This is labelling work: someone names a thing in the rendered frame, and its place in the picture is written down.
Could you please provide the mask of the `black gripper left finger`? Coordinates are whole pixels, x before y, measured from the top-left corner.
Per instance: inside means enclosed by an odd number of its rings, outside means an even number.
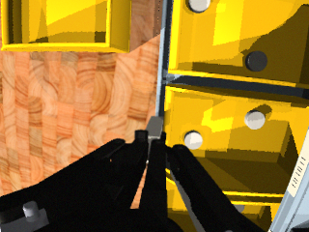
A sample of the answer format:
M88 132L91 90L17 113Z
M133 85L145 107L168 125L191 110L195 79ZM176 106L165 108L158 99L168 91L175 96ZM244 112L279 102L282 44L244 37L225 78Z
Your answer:
M75 210L57 232L103 232L117 205L132 205L156 119L135 130L132 143L112 139L39 183L0 196L0 232L33 232Z

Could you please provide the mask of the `yellow bin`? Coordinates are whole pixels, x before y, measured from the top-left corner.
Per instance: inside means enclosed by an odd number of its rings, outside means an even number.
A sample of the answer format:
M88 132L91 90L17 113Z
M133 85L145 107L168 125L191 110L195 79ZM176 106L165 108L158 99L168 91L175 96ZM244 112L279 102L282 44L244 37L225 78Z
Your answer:
M174 184L174 185L173 185ZM184 232L197 232L169 172L166 171L168 217ZM270 228L283 197L225 194L233 204L244 204L241 212L266 232ZM264 205L264 206L262 206ZM268 206L269 205L269 206Z
M129 53L131 5L132 0L1 0L1 51Z
M245 125L250 110L265 115L260 129ZM200 132L201 147L189 150L225 194L283 197L308 126L309 100L300 97L166 85L166 145L185 145L188 131Z
M256 50L260 72L245 66ZM174 0L168 72L309 89L309 0L211 0L201 14Z

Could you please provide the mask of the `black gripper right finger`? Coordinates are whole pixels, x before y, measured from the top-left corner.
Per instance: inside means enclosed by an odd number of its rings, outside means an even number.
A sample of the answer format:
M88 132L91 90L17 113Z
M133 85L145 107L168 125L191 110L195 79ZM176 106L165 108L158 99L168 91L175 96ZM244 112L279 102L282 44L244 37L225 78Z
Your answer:
M185 145L167 146L166 135L157 116L133 232L168 232L166 168L197 232L266 232L236 209Z

